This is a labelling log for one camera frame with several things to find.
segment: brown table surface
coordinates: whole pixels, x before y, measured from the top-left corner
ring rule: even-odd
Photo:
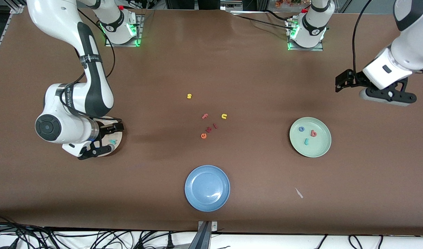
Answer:
[[[358,88],[335,93],[334,78],[352,66],[357,15],[333,15],[323,52],[288,51],[281,28],[224,11],[147,16],[142,46],[115,48],[108,79],[124,140],[114,155],[84,161],[34,130],[47,87],[82,72],[74,49],[27,10],[13,16],[0,48],[0,215],[54,227],[194,230],[217,220],[225,232],[423,235],[423,75],[409,79],[418,98],[409,107],[364,101]],[[111,49],[91,27],[108,72]],[[358,70],[396,36],[392,16],[364,15]],[[331,131],[320,158],[289,142],[306,116]],[[212,123],[218,129],[201,139]],[[184,195],[204,164],[231,183],[211,213]]]

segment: power cord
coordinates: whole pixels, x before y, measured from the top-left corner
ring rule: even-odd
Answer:
[[[16,229],[15,231],[15,235],[18,237],[18,239],[24,241],[25,243],[27,243],[27,248],[30,249],[30,247],[32,247],[33,249],[36,249],[33,244],[31,244],[28,239],[27,239],[27,235],[31,236],[33,238],[35,238],[38,241],[39,244],[39,248],[44,248],[44,249],[49,249],[47,243],[45,242],[45,238],[42,235],[42,233],[40,233],[41,237],[43,240],[41,240],[41,238],[39,238],[31,229],[37,229],[39,231],[43,231],[45,234],[48,235],[48,237],[50,238],[50,240],[52,241],[53,245],[55,246],[56,249],[61,249],[59,247],[59,245],[56,243],[56,241],[53,239],[53,237],[50,237],[50,232],[45,230],[42,227],[37,227],[35,225],[23,225],[23,224],[18,224],[15,222],[10,221],[9,219],[0,216],[0,219],[3,219],[5,222],[0,222],[0,227],[11,227]]]
[[[197,232],[197,231],[174,231],[174,232],[169,232],[170,234],[174,234],[174,233],[184,233],[184,232]],[[162,236],[167,236],[169,233],[163,233],[163,234],[160,234],[160,235],[157,235],[157,236],[154,236],[154,237],[152,237],[152,238],[149,238],[149,239],[147,239],[146,241],[143,241],[142,243],[137,243],[134,247],[133,247],[133,249],[138,249],[138,248],[140,248],[141,246],[142,247],[144,247],[144,244],[145,243],[148,243],[149,241],[151,241],[151,240],[154,240],[154,239],[156,239],[156,238],[159,238],[159,237],[162,237]]]
[[[132,249],[144,249],[144,243],[146,242],[145,240],[148,239],[151,235],[155,234],[156,231],[150,231],[146,235],[142,236],[143,233],[144,233],[143,231],[142,233],[140,233],[139,240]]]
[[[102,249],[105,249],[105,248],[107,248],[107,246],[114,244],[114,243],[120,243],[121,245],[124,245],[125,244],[124,241],[119,237],[126,234],[126,233],[131,233],[131,231],[126,231],[124,233],[121,233],[120,235],[115,235],[113,233],[113,235],[114,235],[113,239],[111,239],[110,242],[107,243],[105,246],[102,246]]]
[[[382,242],[384,241],[384,236],[383,235],[379,235],[380,240],[379,240],[379,244],[377,246],[377,249],[380,249],[380,246],[382,245]],[[350,243],[351,247],[353,247],[354,249],[358,249],[357,247],[355,247],[352,242],[351,242],[351,238],[354,238],[357,241],[357,244],[359,245],[360,249],[362,248],[362,244],[360,243],[359,239],[355,236],[355,235],[349,235],[348,236],[348,242]]]
[[[325,234],[325,236],[322,238],[322,240],[319,242],[319,245],[315,249],[320,249],[325,239],[328,237],[328,234]]]
[[[293,17],[293,16],[289,16],[289,17],[285,17],[285,18],[280,17],[280,16],[276,15],[276,13],[274,13],[273,11],[268,10],[268,9],[262,10],[262,12],[268,12],[268,13],[272,14],[274,17],[276,17],[277,19],[282,20],[282,21],[286,21],[288,18]]]
[[[19,238],[16,238],[15,241],[10,246],[3,246],[0,247],[0,249],[16,249],[17,243],[19,241]]]
[[[349,235],[349,236],[348,236],[348,242],[350,243],[351,247],[353,247],[354,249],[358,249],[357,247],[353,246],[353,244],[352,244],[352,242],[351,242],[351,238],[355,238],[355,239],[356,239],[356,241],[357,241],[357,244],[358,244],[358,245],[359,245],[359,247],[360,247],[360,249],[363,249],[363,248],[362,248],[362,245],[360,244],[359,239],[358,239],[355,235]]]
[[[175,247],[175,245],[173,244],[172,241],[172,232],[168,232],[168,242],[167,242],[167,247],[166,249],[173,249]]]
[[[356,30],[357,30],[357,25],[359,24],[360,18],[362,17],[363,13],[365,12],[365,9],[368,7],[368,5],[371,3],[371,1],[373,1],[373,0],[368,0],[368,2],[362,8],[362,11],[360,11],[359,16],[357,17],[356,24],[354,25],[354,30],[352,32],[352,41],[351,41],[351,45],[352,45],[352,70],[353,70],[353,73],[354,73],[354,78],[359,82],[360,82],[360,80],[357,78],[357,74],[356,74],[356,48],[355,48]]]

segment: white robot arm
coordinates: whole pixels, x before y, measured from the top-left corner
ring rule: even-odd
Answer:
[[[308,12],[300,13],[298,27],[290,36],[301,47],[316,46],[327,30],[327,23],[334,13],[334,0],[313,0]]]
[[[94,35],[81,21],[75,0],[27,0],[27,3],[31,20],[40,30],[77,50],[87,78],[87,82],[53,84],[48,88],[44,110],[36,120],[36,132],[46,141],[63,144],[64,150],[80,159],[93,157],[86,153],[93,141],[123,130],[119,122],[106,129],[101,122],[80,114],[103,117],[113,107],[113,93]],[[114,149],[113,145],[107,145],[93,154],[99,156]]]
[[[401,34],[362,72],[346,70],[336,77],[336,92],[345,87],[365,86],[366,100],[407,106],[417,97],[405,92],[407,77],[423,69],[423,0],[396,0],[393,14]],[[401,90],[396,86],[402,84]]]
[[[105,34],[113,44],[124,44],[136,36],[136,14],[119,9],[114,0],[78,0],[87,5],[101,22]]]

